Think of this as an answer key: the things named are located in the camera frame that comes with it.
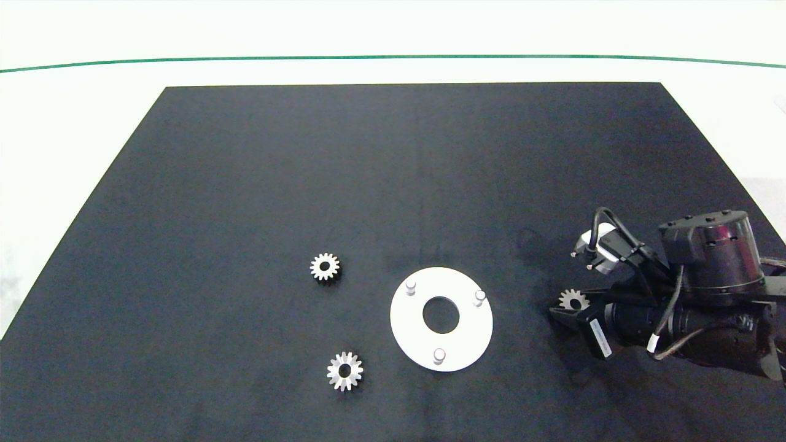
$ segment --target gear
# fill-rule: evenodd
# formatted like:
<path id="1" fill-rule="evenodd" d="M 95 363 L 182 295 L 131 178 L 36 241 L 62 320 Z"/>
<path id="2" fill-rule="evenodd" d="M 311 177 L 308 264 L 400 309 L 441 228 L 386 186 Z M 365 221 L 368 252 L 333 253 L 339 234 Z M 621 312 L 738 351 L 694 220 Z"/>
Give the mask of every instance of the gear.
<path id="1" fill-rule="evenodd" d="M 311 274 L 320 282 L 327 282 L 338 276 L 341 266 L 339 259 L 332 253 L 321 253 L 311 261 Z"/>
<path id="2" fill-rule="evenodd" d="M 360 373 L 363 372 L 363 367 L 361 367 L 360 364 L 362 364 L 363 361 L 358 361 L 358 355 L 353 355 L 352 352 L 341 352 L 341 355 L 336 355 L 335 359 L 330 359 L 330 363 L 332 365 L 328 365 L 328 378 L 330 378 L 328 383 L 330 385 L 336 385 L 333 387 L 334 390 L 341 387 L 341 391 L 344 391 L 344 389 L 351 391 L 352 386 L 357 385 L 362 377 Z M 346 370 L 348 370 L 348 372 L 346 376 L 343 376 L 342 373 Z"/>
<path id="3" fill-rule="evenodd" d="M 578 308 L 573 307 L 571 302 L 573 300 L 578 301 Z M 562 308 L 566 308 L 569 310 L 584 310 L 589 306 L 590 306 L 590 301 L 587 300 L 587 297 L 584 296 L 578 290 L 569 289 L 560 293 L 560 307 Z"/>

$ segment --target black cable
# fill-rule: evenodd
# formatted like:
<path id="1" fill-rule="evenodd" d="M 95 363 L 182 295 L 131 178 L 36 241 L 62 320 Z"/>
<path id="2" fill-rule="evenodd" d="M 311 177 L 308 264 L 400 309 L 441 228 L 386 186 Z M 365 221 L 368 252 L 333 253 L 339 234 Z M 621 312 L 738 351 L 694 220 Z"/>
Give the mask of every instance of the black cable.
<path id="1" fill-rule="evenodd" d="M 729 324 L 726 321 L 714 322 L 714 323 L 712 323 L 712 324 L 710 324 L 708 326 L 704 326 L 704 327 L 701 327 L 699 329 L 693 330 L 691 333 L 688 333 L 685 336 L 677 339 L 676 341 L 674 341 L 671 345 L 669 345 L 662 352 L 660 352 L 660 353 L 650 353 L 649 355 L 650 355 L 651 358 L 653 358 L 656 361 L 662 361 L 665 358 L 673 355 L 675 352 L 677 352 L 677 350 L 682 348 L 682 346 L 687 344 L 688 341 L 690 341 L 691 339 L 693 339 L 697 335 L 700 335 L 700 334 L 702 334 L 702 333 L 704 333 L 704 332 L 706 332 L 708 330 L 725 329 L 725 328 L 733 328 L 733 327 L 736 327 L 736 326 L 734 326 L 733 324 Z"/>
<path id="2" fill-rule="evenodd" d="M 762 264 L 772 267 L 786 268 L 786 260 L 781 258 L 773 258 L 772 256 L 760 256 L 758 261 Z"/>
<path id="3" fill-rule="evenodd" d="M 655 354 L 655 350 L 658 347 L 658 340 L 660 339 L 660 332 L 666 328 L 669 318 L 671 318 L 671 316 L 674 314 L 674 306 L 677 305 L 677 299 L 680 297 L 680 290 L 682 289 L 682 276 L 684 274 L 685 266 L 680 266 L 680 269 L 677 272 L 677 280 L 674 282 L 674 293 L 671 295 L 671 299 L 669 299 L 669 304 L 666 306 L 666 310 L 664 310 L 663 314 L 660 316 L 658 325 L 655 327 L 655 330 L 652 331 L 652 336 L 649 337 L 649 342 L 647 343 L 647 352 L 650 355 Z"/>
<path id="4" fill-rule="evenodd" d="M 658 326 L 655 327 L 655 331 L 653 334 L 660 336 L 660 332 L 666 328 L 666 324 L 669 322 L 669 318 L 674 314 L 674 305 L 677 304 L 677 298 L 680 297 L 680 291 L 682 290 L 682 277 L 685 275 L 685 266 L 680 266 L 679 270 L 677 271 L 677 281 L 674 283 L 674 294 L 671 295 L 671 299 L 669 299 L 669 304 L 666 306 L 666 310 L 663 311 L 663 315 L 660 317 L 660 322 L 658 322 Z"/>
<path id="5" fill-rule="evenodd" d="M 587 252 L 590 253 L 597 252 L 597 240 L 599 236 L 598 229 L 601 224 L 601 215 L 606 215 L 608 217 L 608 219 L 612 222 L 614 227 L 619 229 L 619 231 L 623 234 L 623 236 L 627 239 L 627 241 L 630 243 L 631 246 L 638 247 L 640 245 L 643 245 L 641 241 L 637 240 L 636 237 L 634 237 L 633 234 L 630 233 L 630 230 L 628 230 L 627 227 L 625 227 L 625 224 L 623 224 L 623 222 L 620 221 L 619 218 L 617 218 L 617 215 L 615 215 L 611 209 L 606 207 L 599 207 L 595 209 L 595 215 L 593 215 L 592 233 L 589 235 L 589 244 L 586 247 Z"/>

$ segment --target white label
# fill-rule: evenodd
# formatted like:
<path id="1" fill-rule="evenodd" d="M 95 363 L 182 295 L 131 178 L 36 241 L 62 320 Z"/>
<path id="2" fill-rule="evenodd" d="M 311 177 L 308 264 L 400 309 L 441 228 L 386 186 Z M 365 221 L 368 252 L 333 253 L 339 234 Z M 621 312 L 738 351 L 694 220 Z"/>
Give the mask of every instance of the white label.
<path id="1" fill-rule="evenodd" d="M 606 335 L 603 334 L 601 324 L 597 319 L 593 319 L 589 321 L 589 327 L 592 328 L 592 333 L 595 335 L 595 341 L 597 341 L 597 344 L 601 347 L 603 357 L 608 358 L 612 354 L 612 348 L 609 347 L 608 341 L 606 341 Z"/>

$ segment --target robotic arm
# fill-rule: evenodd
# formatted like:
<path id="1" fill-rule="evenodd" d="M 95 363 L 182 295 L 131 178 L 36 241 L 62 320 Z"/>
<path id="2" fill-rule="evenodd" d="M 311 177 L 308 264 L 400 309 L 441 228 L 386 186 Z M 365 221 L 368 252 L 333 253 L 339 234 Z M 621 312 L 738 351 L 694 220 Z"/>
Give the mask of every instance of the robotic arm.
<path id="1" fill-rule="evenodd" d="M 589 270 L 608 274 L 622 263 L 634 274 L 607 289 L 563 292 L 551 316 L 581 332 L 599 359 L 638 345 L 654 360 L 674 355 L 786 387 L 786 276 L 777 276 L 786 261 L 759 257 L 742 211 L 686 216 L 659 230 L 667 265 L 598 208 L 571 255 Z M 779 269 L 765 276 L 761 264 Z"/>

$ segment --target white circular plate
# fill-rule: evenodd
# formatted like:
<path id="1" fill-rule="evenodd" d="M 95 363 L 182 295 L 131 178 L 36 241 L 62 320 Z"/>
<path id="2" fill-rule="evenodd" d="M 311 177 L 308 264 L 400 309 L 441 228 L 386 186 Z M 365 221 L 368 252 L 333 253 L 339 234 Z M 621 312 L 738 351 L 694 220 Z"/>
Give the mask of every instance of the white circular plate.
<path id="1" fill-rule="evenodd" d="M 414 290 L 407 287 L 412 282 Z M 485 297 L 469 276 L 447 267 L 411 274 L 401 282 L 391 302 L 391 328 L 399 347 L 430 370 L 456 371 L 474 363 L 486 351 L 494 328 L 489 300 L 479 302 L 479 291 L 479 296 Z M 436 333 L 423 320 L 423 307 L 436 297 L 450 300 L 458 309 L 458 324 L 449 333 Z M 437 359 L 440 357 L 444 357 L 442 362 Z"/>

